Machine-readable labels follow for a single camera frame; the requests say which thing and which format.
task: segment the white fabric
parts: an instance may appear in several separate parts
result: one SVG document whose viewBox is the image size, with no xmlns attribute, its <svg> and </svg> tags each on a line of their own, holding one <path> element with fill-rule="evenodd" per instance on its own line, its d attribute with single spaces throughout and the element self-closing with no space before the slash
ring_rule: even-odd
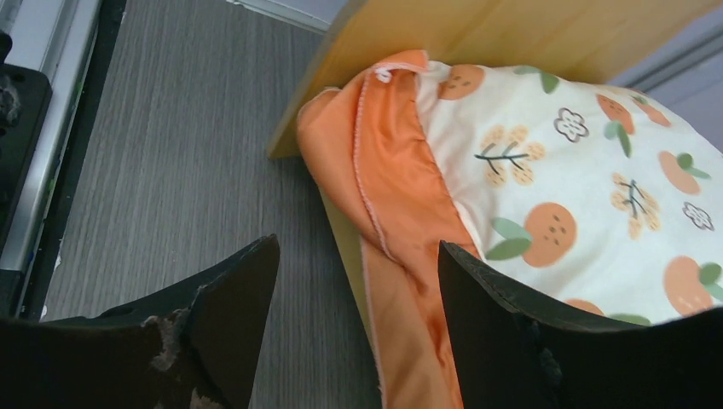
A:
<svg viewBox="0 0 723 409">
<path fill-rule="evenodd" d="M 531 67 L 438 62 L 419 75 L 417 107 L 460 218 L 493 268 L 632 322 L 719 303 L 710 294 L 720 297 L 723 283 L 723 158 L 668 109 Z M 506 239 L 506 253 L 520 254 L 490 257 Z"/>
</svg>

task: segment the gray floor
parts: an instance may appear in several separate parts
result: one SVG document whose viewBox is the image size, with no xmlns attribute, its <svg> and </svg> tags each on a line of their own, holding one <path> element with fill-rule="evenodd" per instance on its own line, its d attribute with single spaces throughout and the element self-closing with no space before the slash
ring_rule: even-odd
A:
<svg viewBox="0 0 723 409">
<path fill-rule="evenodd" d="M 263 148 L 321 38 L 222 0 L 129 0 L 46 320 L 94 316 L 277 233 L 255 408 L 379 407 L 321 200 Z"/>
</svg>

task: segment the stitching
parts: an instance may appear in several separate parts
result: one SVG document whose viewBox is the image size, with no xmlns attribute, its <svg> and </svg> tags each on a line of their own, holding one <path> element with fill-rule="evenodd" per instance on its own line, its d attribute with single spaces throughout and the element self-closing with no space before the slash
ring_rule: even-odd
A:
<svg viewBox="0 0 723 409">
<path fill-rule="evenodd" d="M 419 67 L 414 66 L 412 64 L 408 63 L 383 63 L 383 64 L 375 64 L 372 66 L 372 70 L 368 70 L 367 74 L 364 76 L 364 83 L 361 87 L 361 93 L 359 94 L 359 102 L 356 105 L 356 118 L 354 123 L 354 144 L 353 144 L 353 153 L 352 153 L 352 164 L 354 166 L 354 174 L 356 178 L 356 187 L 359 189 L 359 194 L 361 195 L 361 201 L 364 203 L 364 207 L 367 208 L 367 213 L 369 214 L 369 217 L 372 219 L 372 224 L 374 226 L 374 231 L 377 233 L 377 236 L 379 238 L 379 246 L 381 247 L 382 251 L 385 253 L 387 257 L 389 257 L 393 262 L 397 262 L 395 257 L 391 255 L 391 252 L 389 251 L 389 246 L 386 243 L 386 237 L 384 232 L 382 231 L 381 224 L 379 223 L 379 218 L 377 217 L 377 213 L 374 210 L 374 206 L 372 204 L 372 201 L 367 196 L 367 192 L 364 190 L 364 187 L 362 186 L 362 173 L 359 170 L 359 145 L 360 145 L 360 138 L 361 138 L 361 126 L 362 126 L 362 114 L 364 112 L 364 98 L 367 94 L 367 86 L 369 84 L 369 77 L 371 76 L 372 72 L 379 73 L 385 72 L 389 75 L 389 80 L 391 80 L 391 74 L 389 73 L 389 70 L 393 69 L 406 69 L 412 72 L 418 72 L 420 70 L 426 70 L 426 67 Z"/>
<path fill-rule="evenodd" d="M 396 261 L 394 257 L 389 252 L 389 247 L 386 245 L 386 237 L 384 235 L 384 232 L 382 232 L 382 227 L 379 224 L 379 219 L 377 217 L 376 211 L 374 211 L 374 206 L 372 205 L 372 201 L 369 200 L 369 197 L 367 196 L 367 192 L 364 190 L 364 187 L 362 186 L 362 174 L 359 171 L 359 145 L 360 145 L 360 134 L 361 134 L 361 126 L 362 126 L 362 113 L 364 111 L 364 97 L 367 93 L 367 84 L 369 81 L 369 76 L 371 75 L 371 72 L 367 72 L 367 75 L 364 77 L 364 84 L 361 87 L 361 93 L 359 94 L 359 103 L 356 105 L 356 123 L 354 124 L 354 152 L 352 153 L 352 164 L 354 165 L 354 176 L 356 178 L 356 187 L 359 189 L 359 194 L 361 195 L 361 201 L 364 202 L 364 207 L 367 208 L 367 213 L 369 214 L 369 217 L 372 219 L 372 224 L 374 226 L 374 231 L 377 232 L 377 236 L 379 238 L 379 245 L 382 248 L 382 251 L 385 253 L 387 257 L 389 257 L 391 260 Z"/>
<path fill-rule="evenodd" d="M 374 364 L 377 367 L 377 374 L 379 375 L 379 392 L 382 395 L 382 409 L 387 407 L 386 403 L 386 383 L 384 380 L 384 371 L 382 371 L 381 356 L 379 356 L 379 339 L 377 338 L 377 331 L 374 326 L 374 313 L 372 307 L 371 291 L 369 291 L 369 272 L 367 269 L 367 258 L 366 258 L 366 246 L 364 245 L 364 238 L 359 236 L 359 247 L 361 248 L 361 275 L 364 277 L 364 298 L 367 299 L 367 312 L 369 314 L 369 331 L 372 336 L 372 355 L 374 357 Z"/>
</svg>

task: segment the wooden panel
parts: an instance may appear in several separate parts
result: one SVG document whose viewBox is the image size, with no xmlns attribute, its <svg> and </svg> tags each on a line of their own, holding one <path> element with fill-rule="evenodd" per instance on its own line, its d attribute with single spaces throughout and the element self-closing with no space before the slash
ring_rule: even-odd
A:
<svg viewBox="0 0 723 409">
<path fill-rule="evenodd" d="M 346 278 L 349 280 L 351 292 L 354 294 L 356 308 L 359 310 L 364 331 L 367 332 L 369 342 L 372 342 L 372 332 L 369 326 L 369 309 L 367 307 L 367 289 L 364 285 L 364 266 L 362 263 L 362 248 L 359 242 L 359 231 L 349 218 L 321 191 L 321 199 L 327 210 L 329 225 L 337 242 L 341 262 L 344 264 Z"/>
<path fill-rule="evenodd" d="M 374 62 L 426 49 L 448 64 L 529 64 L 563 78 L 605 82 L 723 0 L 352 0 L 309 65 L 269 145 L 298 154 L 298 109 Z"/>
</svg>

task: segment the orange fabric trim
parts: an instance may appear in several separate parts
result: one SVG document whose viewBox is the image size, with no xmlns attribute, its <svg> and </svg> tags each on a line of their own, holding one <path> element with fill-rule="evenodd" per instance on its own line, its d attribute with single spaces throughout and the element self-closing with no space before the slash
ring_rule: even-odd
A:
<svg viewBox="0 0 723 409">
<path fill-rule="evenodd" d="M 419 125 L 414 71 L 425 70 L 423 52 L 405 52 L 320 95 L 299 118 L 298 143 L 316 182 L 363 237 L 385 406 L 460 409 L 439 240 L 477 251 Z"/>
</svg>

